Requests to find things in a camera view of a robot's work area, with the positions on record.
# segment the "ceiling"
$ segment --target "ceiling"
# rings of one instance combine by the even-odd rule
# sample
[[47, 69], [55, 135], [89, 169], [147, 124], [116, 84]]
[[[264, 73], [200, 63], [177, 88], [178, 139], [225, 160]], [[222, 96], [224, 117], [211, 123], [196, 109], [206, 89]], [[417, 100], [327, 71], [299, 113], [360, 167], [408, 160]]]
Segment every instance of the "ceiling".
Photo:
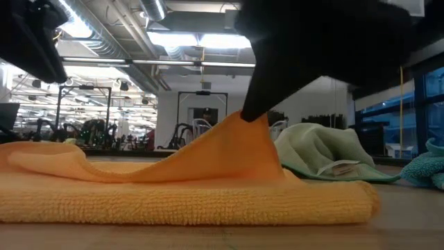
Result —
[[[91, 37], [78, 39], [72, 33], [64, 31], [57, 50], [62, 57], [83, 58], [125, 58], [125, 59], [174, 59], [171, 49], [155, 41], [153, 33], [162, 35], [174, 33], [192, 36], [199, 44], [207, 34], [236, 35], [233, 29], [234, 16], [240, 5], [238, 1], [204, 0], [204, 1], [165, 1], [168, 8], [166, 18], [160, 22], [146, 25], [146, 18], [139, 0], [52, 0], [71, 8], [74, 21], [86, 25], [92, 32]], [[170, 42], [181, 44], [185, 37], [178, 37]], [[255, 63], [255, 56], [250, 46], [239, 48], [211, 47], [205, 49], [195, 46], [178, 46], [180, 56], [186, 60], [202, 60], [223, 63]], [[151, 65], [121, 65], [111, 67], [96, 63], [69, 63], [67, 73], [69, 83], [96, 87], [112, 88], [111, 121], [127, 119], [133, 129], [154, 127], [157, 100], [150, 93], [160, 91], [197, 91], [202, 90], [201, 81], [210, 82], [212, 92], [245, 94], [248, 89], [252, 69], [236, 67], [181, 67]], [[21, 114], [36, 117], [44, 111], [53, 119], [54, 107], [58, 94], [57, 85], [32, 86], [34, 79], [24, 78], [26, 72], [12, 70], [13, 101], [23, 103]], [[121, 91], [119, 84], [127, 81], [129, 90]], [[104, 117], [103, 105], [106, 98], [100, 90], [75, 90], [77, 96], [67, 95], [62, 100], [63, 119], [81, 123], [93, 117]], [[37, 100], [30, 101], [28, 96], [35, 95]], [[148, 105], [142, 104], [143, 97], [150, 97]], [[78, 106], [84, 106], [85, 112], [76, 112]]]
[[[146, 19], [141, 15], [142, 9], [139, 5], [139, 0], [121, 0], [122, 4], [132, 13], [133, 18], [139, 24], [139, 27], [146, 29]], [[119, 20], [118, 14], [110, 7], [107, 1], [102, 0], [83, 0], [84, 5], [88, 10], [102, 23], [103, 27], [113, 38], [121, 45], [121, 47], [128, 52], [132, 59], [153, 59], [152, 56], [148, 56], [140, 45], [136, 42], [134, 37], [127, 31], [122, 21]], [[160, 23], [153, 23], [149, 26], [150, 31], [161, 31], [168, 29], [174, 29], [181, 33], [191, 33], [195, 36], [203, 35], [204, 33], [220, 33], [221, 31], [226, 33], [234, 33], [231, 29], [216, 29], [216, 27], [222, 27], [225, 25], [223, 19], [225, 11], [236, 10], [240, 5], [238, 3], [229, 3], [228, 1], [166, 1], [166, 5], [169, 9], [168, 15]], [[205, 22], [199, 22], [199, 20], [214, 20], [213, 25], [205, 25]], [[153, 45], [154, 54], [157, 58], [171, 59], [164, 47], [161, 45]], [[195, 47], [181, 47], [186, 57], [193, 58], [193, 60], [200, 60], [203, 56], [201, 49]], [[87, 49], [82, 42], [73, 42], [69, 40], [61, 40], [58, 45], [58, 51], [61, 56], [78, 56], [78, 57], [97, 57], [97, 55]], [[242, 49], [212, 49], [207, 48], [205, 50], [205, 61], [211, 62], [224, 62], [224, 63], [254, 63], [255, 56], [251, 48]], [[151, 66], [138, 65], [145, 74], [151, 74]], [[239, 69], [233, 67], [206, 67], [204, 75], [208, 79], [212, 79], [212, 76], [217, 76], [216, 80], [224, 77], [219, 76], [250, 76], [253, 73], [252, 69]], [[200, 84], [196, 84], [200, 80], [202, 71], [200, 68], [190, 70], [186, 67], [169, 66], [161, 67], [158, 74], [164, 79], [165, 83], [173, 91], [182, 90], [200, 90]], [[239, 77], [238, 79], [245, 80], [241, 84], [248, 84], [248, 77]], [[224, 92], [238, 92], [239, 87], [237, 85], [227, 82], [213, 84], [218, 86], [218, 90]]]
[[[70, 5], [72, 10], [82, 10], [79, 17], [88, 17], [93, 22], [88, 23], [86, 19], [82, 21], [86, 25], [95, 25], [94, 31], [99, 31], [94, 39], [111, 39], [122, 51], [124, 58], [130, 59], [171, 59], [165, 48], [154, 44], [152, 50], [147, 53], [134, 38], [119, 19], [115, 9], [109, 6], [105, 0], [60, 0]], [[142, 9], [139, 0], [121, 0], [122, 4], [131, 12], [131, 15], [139, 24], [140, 29], [145, 30], [146, 19], [141, 15]], [[204, 33], [220, 33], [212, 28], [224, 26], [219, 22], [224, 19], [225, 11], [236, 10], [238, 3], [228, 3], [223, 1], [167, 1], [169, 13], [162, 24], [151, 24], [150, 31], [157, 31], [169, 28], [179, 29], [181, 33], [191, 33], [197, 38]], [[202, 22], [195, 22], [190, 25], [190, 21], [216, 20], [212, 25], [204, 25]], [[88, 39], [78, 39], [64, 32], [56, 47], [62, 57], [83, 57], [98, 58], [101, 53], [90, 45], [94, 42]], [[249, 47], [240, 49], [206, 48], [205, 52], [196, 47], [180, 47], [184, 55], [192, 60], [201, 60], [205, 53], [205, 61], [224, 63], [254, 63], [255, 57]], [[110, 104], [110, 123], [119, 123], [126, 120], [130, 124], [133, 133], [145, 132], [145, 128], [154, 128], [157, 123], [157, 99], [150, 91], [146, 91], [147, 80], [154, 74], [162, 78], [167, 84], [167, 89], [162, 87], [158, 81], [155, 84], [160, 91], [197, 91], [202, 89], [201, 80], [211, 82], [211, 91], [229, 92], [232, 94], [244, 94], [248, 88], [251, 69], [237, 69], [232, 67], [159, 67], [153, 69], [150, 65], [138, 65], [139, 70], [145, 78], [137, 78], [126, 71], [126, 68], [111, 67], [111, 65], [98, 65], [95, 63], [66, 63], [65, 69], [69, 80], [65, 83], [68, 86], [93, 85], [95, 87], [112, 88], [112, 98]], [[9, 66], [12, 75], [13, 91], [10, 101], [20, 102], [21, 108], [16, 121], [16, 127], [29, 127], [35, 124], [38, 118], [45, 118], [51, 122], [56, 120], [56, 108], [58, 101], [59, 85], [46, 84], [41, 82], [40, 87], [33, 86], [33, 81], [37, 79], [28, 75], [16, 67]], [[128, 83], [128, 91], [121, 91], [121, 82]], [[108, 90], [80, 90], [69, 88], [63, 90], [64, 98], [61, 101], [60, 121], [69, 122], [77, 127], [89, 119], [105, 119]], [[148, 105], [142, 104], [142, 99], [149, 100]]]

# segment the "folded towel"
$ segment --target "folded towel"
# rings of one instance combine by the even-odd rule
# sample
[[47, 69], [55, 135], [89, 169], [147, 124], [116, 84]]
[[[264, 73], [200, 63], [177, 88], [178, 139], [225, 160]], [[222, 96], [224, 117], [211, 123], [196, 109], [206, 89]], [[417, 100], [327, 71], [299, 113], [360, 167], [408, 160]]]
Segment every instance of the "folded towel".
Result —
[[284, 129], [275, 141], [280, 162], [308, 178], [329, 181], [393, 182], [375, 169], [375, 163], [352, 129], [296, 124]]
[[428, 152], [414, 158], [400, 175], [414, 185], [444, 190], [444, 147], [433, 145], [434, 141], [429, 139], [425, 145]]
[[0, 222], [344, 224], [379, 208], [370, 184], [308, 185], [283, 170], [266, 117], [239, 112], [157, 163], [34, 142], [0, 145], [0, 161]]

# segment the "orange microfiber towel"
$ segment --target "orange microfiber towel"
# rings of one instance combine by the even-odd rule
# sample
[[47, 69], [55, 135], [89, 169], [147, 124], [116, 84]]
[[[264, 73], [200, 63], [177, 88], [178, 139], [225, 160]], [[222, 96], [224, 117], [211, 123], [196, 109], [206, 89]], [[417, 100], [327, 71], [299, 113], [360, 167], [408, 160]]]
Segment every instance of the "orange microfiber towel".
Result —
[[88, 162], [76, 146], [0, 145], [0, 222], [296, 225], [367, 222], [364, 182], [305, 184], [281, 168], [266, 117], [239, 112], [157, 163]]

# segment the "yellow cable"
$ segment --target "yellow cable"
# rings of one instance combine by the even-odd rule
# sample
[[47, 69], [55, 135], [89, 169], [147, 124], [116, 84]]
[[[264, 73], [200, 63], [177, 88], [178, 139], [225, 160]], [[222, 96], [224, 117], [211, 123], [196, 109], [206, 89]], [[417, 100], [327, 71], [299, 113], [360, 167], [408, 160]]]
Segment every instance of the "yellow cable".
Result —
[[402, 158], [402, 124], [403, 124], [403, 117], [402, 117], [402, 99], [404, 97], [404, 74], [402, 70], [402, 66], [400, 67], [400, 75], [401, 75], [401, 104], [400, 104], [400, 158]]
[[[202, 48], [202, 61], [205, 60], [205, 47]], [[203, 80], [203, 72], [205, 70], [204, 66], [201, 66], [202, 69], [202, 79], [200, 80], [200, 83], [204, 83], [205, 81]]]

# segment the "teal towel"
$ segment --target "teal towel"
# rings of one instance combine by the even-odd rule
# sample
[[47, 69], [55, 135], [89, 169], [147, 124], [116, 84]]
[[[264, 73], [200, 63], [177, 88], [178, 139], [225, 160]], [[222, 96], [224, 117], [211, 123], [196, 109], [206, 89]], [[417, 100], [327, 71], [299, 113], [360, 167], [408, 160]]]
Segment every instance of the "teal towel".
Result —
[[413, 159], [400, 175], [414, 185], [444, 190], [444, 147], [433, 145], [434, 141], [434, 138], [429, 139], [428, 152]]

